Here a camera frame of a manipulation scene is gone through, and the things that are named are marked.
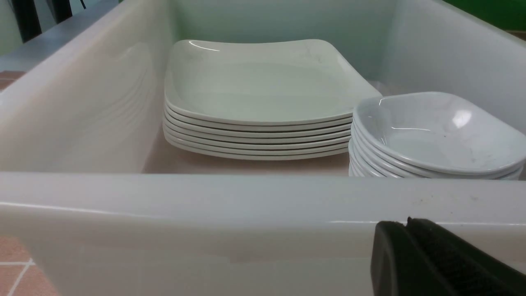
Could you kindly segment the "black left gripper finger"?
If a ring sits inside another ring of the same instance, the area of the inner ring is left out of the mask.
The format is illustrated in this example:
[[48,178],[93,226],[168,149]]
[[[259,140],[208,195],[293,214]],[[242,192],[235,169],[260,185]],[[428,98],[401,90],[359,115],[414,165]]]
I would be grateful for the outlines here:
[[378,222],[370,265],[375,296],[524,296],[523,273],[444,227]]

